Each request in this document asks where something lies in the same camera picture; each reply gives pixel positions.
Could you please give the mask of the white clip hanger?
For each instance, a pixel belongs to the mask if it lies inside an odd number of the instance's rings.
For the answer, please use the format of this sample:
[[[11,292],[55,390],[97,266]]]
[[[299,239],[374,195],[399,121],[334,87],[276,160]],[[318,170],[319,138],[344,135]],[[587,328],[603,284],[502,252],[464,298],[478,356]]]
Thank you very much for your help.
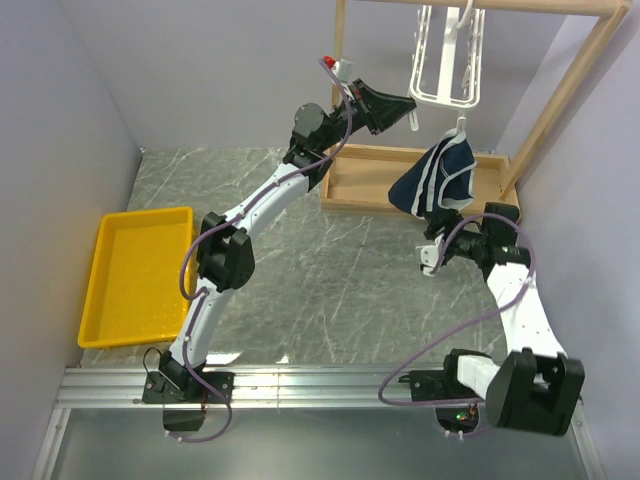
[[[456,112],[455,131],[460,134],[466,130],[469,112],[476,108],[481,98],[485,11],[477,8],[472,1],[468,1],[463,8],[449,7],[446,10],[437,89],[434,93],[428,93],[422,89],[422,77],[427,63],[432,10],[430,5],[423,5],[418,10],[408,95],[418,104]],[[458,40],[463,33],[467,35],[466,66],[461,78],[461,96],[456,98],[452,95],[454,68]]]

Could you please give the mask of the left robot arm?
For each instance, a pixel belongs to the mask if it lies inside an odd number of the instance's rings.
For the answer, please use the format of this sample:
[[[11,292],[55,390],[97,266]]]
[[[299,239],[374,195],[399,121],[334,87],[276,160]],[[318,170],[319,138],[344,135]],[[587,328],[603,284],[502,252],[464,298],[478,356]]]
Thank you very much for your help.
[[[186,254],[197,263],[196,291],[184,325],[158,367],[176,400],[200,400],[209,391],[202,376],[208,345],[233,293],[255,270],[253,240],[323,180],[350,134],[361,128],[380,134],[416,107],[412,98],[378,92],[360,79],[344,86],[342,96],[330,113],[315,103],[301,106],[289,148],[269,179],[236,207],[204,218],[201,234]]]

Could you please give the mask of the navy blue underwear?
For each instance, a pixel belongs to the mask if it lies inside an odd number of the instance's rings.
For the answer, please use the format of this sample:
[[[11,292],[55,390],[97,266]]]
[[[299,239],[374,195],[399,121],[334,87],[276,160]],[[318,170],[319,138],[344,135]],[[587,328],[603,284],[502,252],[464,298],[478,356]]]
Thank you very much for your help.
[[[415,217],[462,211],[474,200],[476,166],[466,133],[449,130],[391,186],[388,200]]]

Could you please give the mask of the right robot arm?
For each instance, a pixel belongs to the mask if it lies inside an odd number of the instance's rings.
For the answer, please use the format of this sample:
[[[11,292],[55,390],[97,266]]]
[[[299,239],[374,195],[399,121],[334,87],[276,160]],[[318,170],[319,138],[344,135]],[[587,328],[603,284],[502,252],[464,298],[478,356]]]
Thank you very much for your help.
[[[423,274],[432,276],[454,257],[481,270],[498,307],[508,355],[452,350],[444,360],[441,388],[449,398],[484,401],[491,426],[564,435],[585,380],[582,362],[568,356],[554,335],[539,297],[532,247],[526,245],[517,207],[488,203],[463,218],[457,210],[426,216]]]

